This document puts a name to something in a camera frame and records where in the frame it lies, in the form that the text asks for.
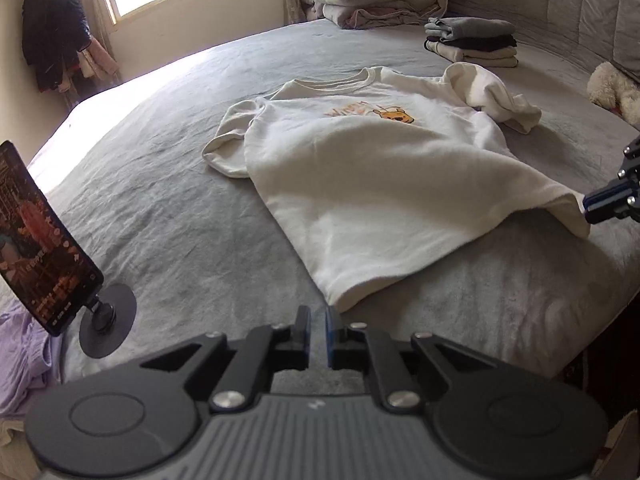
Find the white cream sweatshirt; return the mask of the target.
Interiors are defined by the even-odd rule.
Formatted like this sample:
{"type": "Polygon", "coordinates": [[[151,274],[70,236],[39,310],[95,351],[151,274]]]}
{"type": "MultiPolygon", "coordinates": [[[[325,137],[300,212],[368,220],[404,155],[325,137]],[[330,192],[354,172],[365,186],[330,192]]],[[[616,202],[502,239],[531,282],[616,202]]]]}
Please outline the white cream sweatshirt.
{"type": "Polygon", "coordinates": [[[482,66],[369,67],[230,106],[202,156],[252,181],[326,303],[347,311],[517,211],[586,237],[582,196],[506,145],[504,127],[525,134],[540,118],[482,66]]]}

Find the hanging dark clothes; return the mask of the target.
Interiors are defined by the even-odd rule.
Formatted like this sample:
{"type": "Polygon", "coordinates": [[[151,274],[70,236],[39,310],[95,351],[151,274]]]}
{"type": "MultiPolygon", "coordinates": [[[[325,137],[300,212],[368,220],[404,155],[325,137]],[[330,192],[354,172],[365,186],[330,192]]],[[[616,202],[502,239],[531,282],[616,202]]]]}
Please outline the hanging dark clothes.
{"type": "Polygon", "coordinates": [[[111,86],[119,72],[93,36],[79,0],[23,0],[22,50],[39,91],[75,100],[111,86]]]}

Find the white plush toy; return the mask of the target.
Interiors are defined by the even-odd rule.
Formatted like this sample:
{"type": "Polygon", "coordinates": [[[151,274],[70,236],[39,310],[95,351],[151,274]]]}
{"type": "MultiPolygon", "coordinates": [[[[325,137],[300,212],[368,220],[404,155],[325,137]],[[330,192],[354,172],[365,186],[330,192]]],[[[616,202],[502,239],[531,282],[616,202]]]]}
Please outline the white plush toy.
{"type": "Polygon", "coordinates": [[[639,86],[610,62],[598,65],[587,82],[587,98],[606,110],[617,112],[628,124],[638,127],[639,86]]]}

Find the folded beige garment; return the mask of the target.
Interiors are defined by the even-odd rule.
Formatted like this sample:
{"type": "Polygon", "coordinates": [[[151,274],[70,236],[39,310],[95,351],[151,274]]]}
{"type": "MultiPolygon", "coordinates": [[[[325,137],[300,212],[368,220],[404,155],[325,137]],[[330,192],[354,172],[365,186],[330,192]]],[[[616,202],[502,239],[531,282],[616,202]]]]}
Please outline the folded beige garment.
{"type": "Polygon", "coordinates": [[[518,50],[516,47],[505,47],[495,51],[485,52],[461,49],[447,46],[443,42],[426,40],[424,47],[427,51],[446,58],[451,63],[471,63],[483,67],[514,68],[518,66],[518,50]]]}

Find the folded black garment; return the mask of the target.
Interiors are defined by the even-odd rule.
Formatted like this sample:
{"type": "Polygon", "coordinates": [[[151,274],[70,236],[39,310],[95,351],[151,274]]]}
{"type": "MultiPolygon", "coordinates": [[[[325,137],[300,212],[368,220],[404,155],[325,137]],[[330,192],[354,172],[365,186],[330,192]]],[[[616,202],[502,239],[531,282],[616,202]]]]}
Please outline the folded black garment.
{"type": "Polygon", "coordinates": [[[473,50],[480,52],[492,52],[503,48],[516,47],[518,43],[512,35],[503,35],[494,38],[460,38],[445,41],[435,36],[427,36],[427,41],[437,42],[446,47],[455,47],[462,50],[473,50]]]}

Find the folded grey garment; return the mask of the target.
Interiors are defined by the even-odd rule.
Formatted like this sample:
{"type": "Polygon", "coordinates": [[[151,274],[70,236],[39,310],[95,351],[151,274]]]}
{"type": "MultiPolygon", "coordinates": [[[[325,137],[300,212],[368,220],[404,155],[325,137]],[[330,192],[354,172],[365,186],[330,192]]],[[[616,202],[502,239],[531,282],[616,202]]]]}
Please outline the folded grey garment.
{"type": "Polygon", "coordinates": [[[513,24],[503,20],[474,18],[474,16],[455,16],[454,18],[429,18],[424,25],[427,37],[442,42],[460,39],[490,39],[510,36],[516,31],[513,24]]]}

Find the lilac cloth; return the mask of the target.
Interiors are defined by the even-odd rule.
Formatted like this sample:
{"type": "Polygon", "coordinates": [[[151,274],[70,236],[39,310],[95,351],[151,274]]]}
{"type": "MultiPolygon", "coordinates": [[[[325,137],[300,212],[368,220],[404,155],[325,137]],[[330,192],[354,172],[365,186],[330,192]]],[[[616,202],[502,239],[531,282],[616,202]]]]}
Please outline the lilac cloth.
{"type": "Polygon", "coordinates": [[[62,337],[44,330],[17,300],[1,313],[1,416],[21,417],[61,382],[62,337]]]}

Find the black smartphone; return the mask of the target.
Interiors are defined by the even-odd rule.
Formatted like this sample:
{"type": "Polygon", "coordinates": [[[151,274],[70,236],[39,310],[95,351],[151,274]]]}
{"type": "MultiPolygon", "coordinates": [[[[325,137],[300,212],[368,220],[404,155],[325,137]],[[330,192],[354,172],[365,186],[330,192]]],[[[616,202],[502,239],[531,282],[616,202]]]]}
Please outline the black smartphone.
{"type": "Polygon", "coordinates": [[[60,336],[104,282],[49,205],[14,144],[1,144],[1,275],[35,320],[60,336]]]}

